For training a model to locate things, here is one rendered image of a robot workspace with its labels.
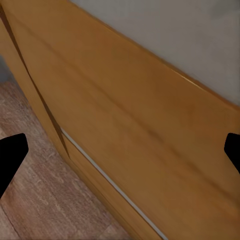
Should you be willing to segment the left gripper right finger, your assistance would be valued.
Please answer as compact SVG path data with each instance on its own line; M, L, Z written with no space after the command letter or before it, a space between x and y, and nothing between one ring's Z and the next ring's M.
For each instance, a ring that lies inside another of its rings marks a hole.
M235 133L229 133L227 135L224 151L235 165L240 173L240 135Z

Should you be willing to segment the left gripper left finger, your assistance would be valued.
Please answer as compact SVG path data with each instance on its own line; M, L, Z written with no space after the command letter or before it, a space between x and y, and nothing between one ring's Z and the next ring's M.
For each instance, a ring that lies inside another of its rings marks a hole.
M0 140L0 198L29 151L24 133Z

